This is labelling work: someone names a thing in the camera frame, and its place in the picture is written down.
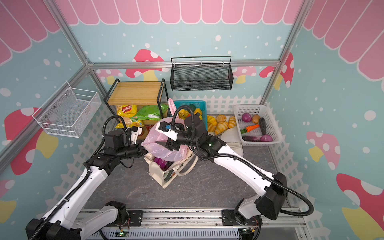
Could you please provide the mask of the pink plastic grocery bag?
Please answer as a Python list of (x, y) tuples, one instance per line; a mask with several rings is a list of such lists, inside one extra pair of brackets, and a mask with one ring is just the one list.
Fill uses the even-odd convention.
[(165, 147), (165, 144), (167, 143), (169, 137), (166, 136), (163, 131), (158, 130), (158, 127), (162, 122), (165, 122), (168, 125), (171, 124), (173, 114), (176, 111), (176, 106), (173, 100), (171, 100), (171, 102), (169, 103), (171, 103), (171, 116), (166, 117), (154, 124), (154, 126), (149, 131), (147, 137), (142, 142), (142, 147), (144, 147), (150, 154), (152, 154), (156, 158), (160, 158), (167, 162), (179, 162), (187, 157), (189, 148), (187, 146), (181, 145), (178, 151), (170, 151)]

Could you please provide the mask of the beige canvas tote bag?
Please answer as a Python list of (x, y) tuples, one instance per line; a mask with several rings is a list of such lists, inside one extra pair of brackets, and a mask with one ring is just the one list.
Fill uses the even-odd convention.
[(149, 165), (149, 176), (151, 176), (163, 189), (166, 189), (169, 184), (177, 177), (187, 175), (195, 167), (198, 162), (198, 157), (188, 150), (186, 158), (172, 164), (166, 169), (162, 170), (161, 166), (155, 162), (155, 156), (148, 153), (144, 157)]

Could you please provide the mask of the purple candy bag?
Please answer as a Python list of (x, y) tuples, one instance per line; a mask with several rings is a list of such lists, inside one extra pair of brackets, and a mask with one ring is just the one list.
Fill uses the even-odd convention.
[(153, 161), (160, 167), (162, 171), (166, 171), (169, 168), (168, 162), (163, 159), (154, 158)]

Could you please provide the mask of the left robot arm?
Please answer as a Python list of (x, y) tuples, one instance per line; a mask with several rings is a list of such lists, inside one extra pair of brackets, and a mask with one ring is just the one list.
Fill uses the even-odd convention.
[(102, 129), (102, 142), (93, 155), (83, 163), (85, 169), (64, 197), (41, 219), (32, 219), (26, 226), (30, 240), (85, 240), (103, 227), (113, 224), (122, 227), (131, 220), (126, 205), (108, 202), (91, 216), (77, 221), (77, 216), (99, 185), (124, 160), (134, 160), (145, 154), (137, 138), (142, 133), (138, 127), (106, 132), (107, 124), (120, 116), (109, 117)]

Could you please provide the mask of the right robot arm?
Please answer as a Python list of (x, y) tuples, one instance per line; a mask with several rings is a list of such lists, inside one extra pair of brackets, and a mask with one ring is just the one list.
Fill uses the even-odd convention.
[[(256, 195), (240, 201), (236, 207), (236, 215), (239, 220), (248, 220), (255, 216), (276, 220), (280, 213), (306, 217), (314, 212), (315, 208), (311, 201), (288, 188), (285, 175), (280, 172), (272, 174), (262, 170), (239, 156), (223, 140), (209, 134), (198, 116), (191, 114), (183, 124), (177, 124), (176, 118), (182, 109), (192, 110), (187, 105), (180, 106), (173, 114), (171, 122), (161, 121), (156, 125), (156, 131), (168, 138), (166, 142), (160, 144), (170, 151), (178, 151), (181, 145), (187, 146), (201, 160), (211, 161), (247, 183), (256, 192)], [(283, 210), (282, 207), (288, 194), (294, 195), (306, 203), (308, 210), (305, 212)]]

